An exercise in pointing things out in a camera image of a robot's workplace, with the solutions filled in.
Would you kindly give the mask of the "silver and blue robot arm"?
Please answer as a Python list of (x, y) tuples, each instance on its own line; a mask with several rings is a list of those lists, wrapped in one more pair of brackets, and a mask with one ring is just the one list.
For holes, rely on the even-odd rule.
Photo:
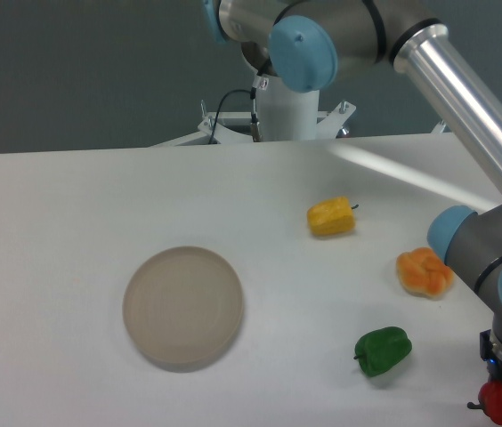
[[(218, 42), (251, 49), (260, 73), (297, 93), (318, 91), (382, 60), (406, 75), (502, 194), (502, 105), (418, 1), (206, 1)], [(502, 425), (502, 204), (458, 205), (431, 224), (427, 241), (492, 310), (480, 335), (489, 380), (477, 407)]]

